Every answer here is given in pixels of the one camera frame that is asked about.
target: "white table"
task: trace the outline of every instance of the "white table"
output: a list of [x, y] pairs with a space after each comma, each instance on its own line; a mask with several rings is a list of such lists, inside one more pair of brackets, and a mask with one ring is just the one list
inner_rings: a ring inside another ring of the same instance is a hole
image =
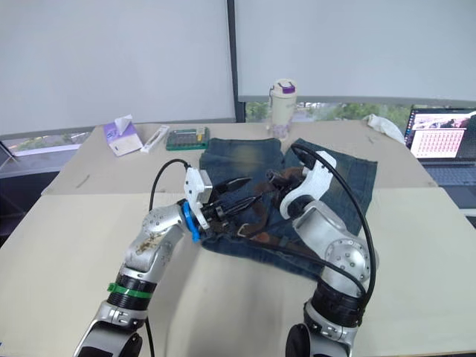
[[[33, 206], [0, 249], [0, 356], [72, 354], [147, 205], [145, 193], [46, 195]], [[475, 351], [476, 235], [446, 193], [376, 189], [367, 218], [380, 267], [355, 356]], [[314, 288], [184, 241], [149, 306], [157, 356], [284, 356]]]
[[[264, 139], [268, 133], [262, 123], [206, 124], [212, 137], [223, 139]], [[175, 124], [171, 129], [195, 127]], [[137, 125], [145, 142], [159, 124]], [[378, 161], [375, 187], [436, 187], [437, 184], [410, 151], [375, 130], [366, 122], [324, 121], [293, 123], [289, 140], [283, 151], [298, 138], [320, 144], [329, 149]], [[151, 153], [133, 152], [117, 158], [106, 144], [103, 128], [97, 127], [78, 153], [54, 179], [46, 194], [84, 193], [148, 193], [161, 165], [171, 158], [183, 158], [198, 167], [203, 150], [166, 151], [160, 143]], [[183, 190], [183, 167], [173, 165], [161, 178], [158, 189], [179, 193]]]

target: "green band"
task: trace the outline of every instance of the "green band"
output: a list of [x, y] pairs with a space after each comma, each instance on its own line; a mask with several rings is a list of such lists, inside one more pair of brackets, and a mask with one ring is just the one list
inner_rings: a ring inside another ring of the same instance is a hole
[[124, 288], [123, 286], [119, 286], [116, 283], [110, 283], [108, 288], [107, 288], [107, 291], [108, 292], [118, 292], [120, 294], [132, 296], [134, 298], [150, 299], [152, 297], [152, 292], [139, 292], [137, 290]]

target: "laptop screen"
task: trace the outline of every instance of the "laptop screen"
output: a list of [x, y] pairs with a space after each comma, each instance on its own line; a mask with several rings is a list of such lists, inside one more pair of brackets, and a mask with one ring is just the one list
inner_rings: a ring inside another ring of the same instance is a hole
[[476, 159], [476, 109], [413, 109], [405, 144], [422, 161]]

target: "white tumbler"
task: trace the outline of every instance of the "white tumbler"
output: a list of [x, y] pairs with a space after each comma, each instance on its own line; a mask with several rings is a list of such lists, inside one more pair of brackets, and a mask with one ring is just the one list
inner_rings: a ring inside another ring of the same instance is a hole
[[296, 82], [277, 80], [269, 91], [271, 97], [271, 130], [282, 141], [288, 138], [289, 125], [296, 108]]

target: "laptop keyboard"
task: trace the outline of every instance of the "laptop keyboard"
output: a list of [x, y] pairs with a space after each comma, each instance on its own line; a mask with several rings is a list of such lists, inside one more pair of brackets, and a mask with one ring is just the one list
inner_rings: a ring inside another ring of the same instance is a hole
[[425, 167], [439, 186], [476, 185], [476, 167]]

